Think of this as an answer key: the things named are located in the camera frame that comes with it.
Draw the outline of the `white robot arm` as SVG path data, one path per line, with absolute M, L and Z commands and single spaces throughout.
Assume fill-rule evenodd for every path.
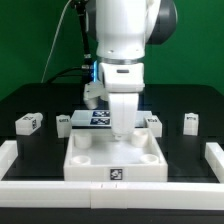
M 100 97 L 109 101 L 112 133 L 132 134 L 139 94 L 144 90 L 145 46 L 162 44 L 178 21 L 174 0 L 74 0 L 84 16 L 84 32 L 98 42 L 96 74 L 85 85 L 90 109 Z

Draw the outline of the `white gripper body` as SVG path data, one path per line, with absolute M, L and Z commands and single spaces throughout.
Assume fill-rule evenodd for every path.
M 132 132 L 138 109 L 139 93 L 143 91 L 144 65 L 99 64 L 99 75 L 108 93 L 113 132 Z

